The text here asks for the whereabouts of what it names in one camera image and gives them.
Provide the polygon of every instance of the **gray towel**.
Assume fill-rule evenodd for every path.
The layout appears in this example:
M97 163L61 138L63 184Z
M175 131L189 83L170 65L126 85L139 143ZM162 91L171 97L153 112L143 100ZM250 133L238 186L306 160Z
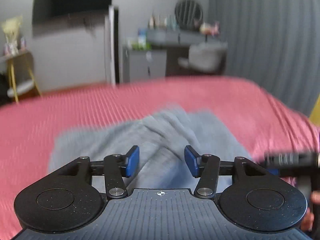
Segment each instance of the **gray towel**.
M233 161L236 156L250 158L215 115L209 111L188 114L175 108L114 127L77 128L63 133L55 141L49 172L79 156L98 161L107 155L126 154L133 145L140 147L140 163L137 175L124 179L129 191L134 188L190 188L193 191L198 179L191 176L185 164L186 145L201 155L210 153L223 161ZM92 185L105 192L103 177L93 177ZM217 192L229 185L230 177L220 177Z

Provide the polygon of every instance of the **finger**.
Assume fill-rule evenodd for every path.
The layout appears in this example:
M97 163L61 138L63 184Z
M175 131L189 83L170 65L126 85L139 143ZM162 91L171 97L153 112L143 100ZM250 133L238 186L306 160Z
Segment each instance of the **finger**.
M311 194L311 201L312 201L314 204L320 204L320 191L314 191L314 192Z
M310 213L310 209L308 208L300 226L301 230L302 231L310 230L310 228L312 228L312 225L313 225L313 220L314 220L314 216L312 213Z

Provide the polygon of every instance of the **blue gripper pad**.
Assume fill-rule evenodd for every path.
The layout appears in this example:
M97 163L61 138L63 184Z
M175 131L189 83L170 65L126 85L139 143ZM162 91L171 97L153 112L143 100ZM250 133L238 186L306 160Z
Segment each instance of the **blue gripper pad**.
M227 220L212 200L196 198L187 189L135 189L127 198L110 200L83 228L61 234L25 229L14 239L311 240L295 228L273 234L247 231Z
M273 175L279 176L279 170L278 169L267 169L270 173Z
M128 158L128 164L125 169L126 178L129 178L134 174L134 172L136 171L139 165L139 160L140 160L140 149L139 147L136 147L132 149L132 153Z
M184 160L194 178L199 178L200 170L197 164L196 157L192 154L192 152L186 147L184 149Z

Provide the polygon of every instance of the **yellow object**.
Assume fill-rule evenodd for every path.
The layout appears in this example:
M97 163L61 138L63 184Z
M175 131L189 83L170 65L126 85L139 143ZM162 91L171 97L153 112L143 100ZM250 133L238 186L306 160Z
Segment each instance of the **yellow object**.
M18 94L17 94L17 87L16 87L16 78L14 75L14 66L13 66L13 59L10 59L10 76L11 76L11 81L12 81L12 88L13 88L13 93L14 93L14 100L16 103L18 103Z
M31 70L31 67L30 67L30 64L29 64L29 62L27 60L27 56L26 55L24 55L24 59L25 59L26 64L27 64L27 69L28 69L28 72L29 72L29 76L31 77L33 83L35 84L35 87L36 87L36 90L38 91L39 96L42 96L42 94L40 92L40 89L38 87L38 84L36 82L35 75L33 74L32 70Z
M315 125L320 126L320 96L316 102L315 107L310 116L310 121L313 122Z
M20 26L22 24L22 16L7 19L1 23L2 30L5 34L7 44L10 48L10 53L15 55L18 54L18 36Z

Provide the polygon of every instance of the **bed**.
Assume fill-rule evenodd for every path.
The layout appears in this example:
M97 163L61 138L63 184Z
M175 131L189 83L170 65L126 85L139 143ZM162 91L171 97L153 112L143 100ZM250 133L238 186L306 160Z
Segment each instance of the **bed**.
M210 109L253 159L267 151L319 150L319 128L252 82L184 77L88 87L0 108L0 239L21 227L13 210L20 190L47 173L54 139L71 127L105 127L170 105Z

